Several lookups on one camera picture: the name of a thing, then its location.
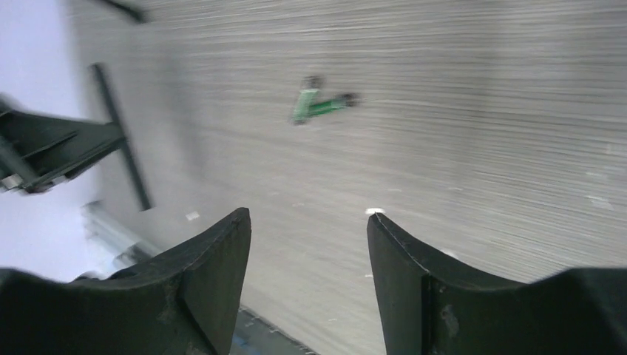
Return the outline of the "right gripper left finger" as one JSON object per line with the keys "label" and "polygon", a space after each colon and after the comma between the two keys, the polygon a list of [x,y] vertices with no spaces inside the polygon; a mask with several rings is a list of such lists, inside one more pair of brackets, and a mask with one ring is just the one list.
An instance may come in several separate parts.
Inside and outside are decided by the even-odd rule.
{"label": "right gripper left finger", "polygon": [[1,270],[3,354],[227,354],[251,245],[247,208],[110,278]]}

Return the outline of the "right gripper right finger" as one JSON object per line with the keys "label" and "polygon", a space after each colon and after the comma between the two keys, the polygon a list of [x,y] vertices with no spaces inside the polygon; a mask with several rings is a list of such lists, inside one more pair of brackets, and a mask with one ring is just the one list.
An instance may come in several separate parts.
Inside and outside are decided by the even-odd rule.
{"label": "right gripper right finger", "polygon": [[367,223],[388,354],[624,354],[626,270],[533,283],[473,268],[383,214]]}

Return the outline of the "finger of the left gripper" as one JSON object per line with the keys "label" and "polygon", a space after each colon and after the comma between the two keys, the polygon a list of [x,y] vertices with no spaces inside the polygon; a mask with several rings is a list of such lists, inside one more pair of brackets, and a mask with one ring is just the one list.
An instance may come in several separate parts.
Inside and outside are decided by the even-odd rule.
{"label": "finger of the left gripper", "polygon": [[112,124],[17,110],[1,100],[1,189],[41,194],[119,149]]}

